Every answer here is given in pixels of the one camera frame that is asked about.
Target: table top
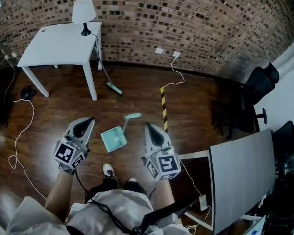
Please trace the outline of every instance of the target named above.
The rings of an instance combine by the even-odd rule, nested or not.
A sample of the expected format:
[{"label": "table top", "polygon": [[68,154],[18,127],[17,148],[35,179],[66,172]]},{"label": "table top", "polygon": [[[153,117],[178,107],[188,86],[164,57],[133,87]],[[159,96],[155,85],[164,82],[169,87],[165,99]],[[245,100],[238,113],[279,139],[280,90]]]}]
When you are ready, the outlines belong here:
[{"label": "table top", "polygon": [[273,187],[271,130],[210,147],[214,185],[214,234],[246,214]]},{"label": "table top", "polygon": [[[101,22],[89,22],[87,27],[96,35],[100,31],[101,24]],[[82,36],[82,30],[82,23],[42,27],[26,48],[18,62],[18,67],[87,63],[96,37]]]}]

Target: black strap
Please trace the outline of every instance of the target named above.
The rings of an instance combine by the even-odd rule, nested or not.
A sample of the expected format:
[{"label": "black strap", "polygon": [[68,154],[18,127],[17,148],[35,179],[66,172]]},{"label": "black strap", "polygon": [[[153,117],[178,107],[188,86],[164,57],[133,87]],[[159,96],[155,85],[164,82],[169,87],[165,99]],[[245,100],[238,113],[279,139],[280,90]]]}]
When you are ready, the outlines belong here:
[{"label": "black strap", "polygon": [[76,229],[73,226],[67,225],[66,228],[70,235],[85,235],[84,233],[82,233],[80,230]]}]

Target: brick wall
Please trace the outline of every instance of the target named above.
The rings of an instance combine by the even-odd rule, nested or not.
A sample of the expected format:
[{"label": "brick wall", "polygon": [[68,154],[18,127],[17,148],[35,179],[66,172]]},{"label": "brick wall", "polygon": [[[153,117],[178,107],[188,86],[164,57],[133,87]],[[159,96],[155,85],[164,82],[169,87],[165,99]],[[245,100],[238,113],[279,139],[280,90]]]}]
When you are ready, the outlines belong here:
[{"label": "brick wall", "polygon": [[[0,44],[22,55],[39,28],[69,23],[75,0],[1,0]],[[238,81],[294,40],[293,0],[93,0],[103,59],[170,65]],[[162,55],[154,54],[162,47]]]}]

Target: table lamp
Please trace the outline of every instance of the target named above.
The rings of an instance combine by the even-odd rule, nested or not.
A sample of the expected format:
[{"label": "table lamp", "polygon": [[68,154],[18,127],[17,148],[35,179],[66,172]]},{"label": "table lamp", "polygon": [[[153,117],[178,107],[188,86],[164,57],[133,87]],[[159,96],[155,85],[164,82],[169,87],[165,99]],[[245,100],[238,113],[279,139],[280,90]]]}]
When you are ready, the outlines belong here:
[{"label": "table lamp", "polygon": [[84,24],[82,36],[87,36],[91,32],[87,28],[87,22],[96,17],[95,8],[92,0],[77,0],[73,6],[72,22],[75,24]]}]

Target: black pants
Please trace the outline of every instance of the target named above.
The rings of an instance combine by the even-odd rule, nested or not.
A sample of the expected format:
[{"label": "black pants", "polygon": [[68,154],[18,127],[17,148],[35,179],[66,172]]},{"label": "black pants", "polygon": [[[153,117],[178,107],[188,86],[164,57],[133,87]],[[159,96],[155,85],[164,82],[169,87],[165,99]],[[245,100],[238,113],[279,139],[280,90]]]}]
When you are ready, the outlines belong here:
[{"label": "black pants", "polygon": [[[118,188],[118,182],[112,178],[104,178],[102,184],[99,186],[95,186],[90,189],[87,196],[85,197],[85,203],[87,203],[93,196],[95,196],[98,192],[108,191],[108,190],[115,190]],[[130,190],[142,194],[146,194],[143,187],[137,182],[126,182],[123,190]]]}]

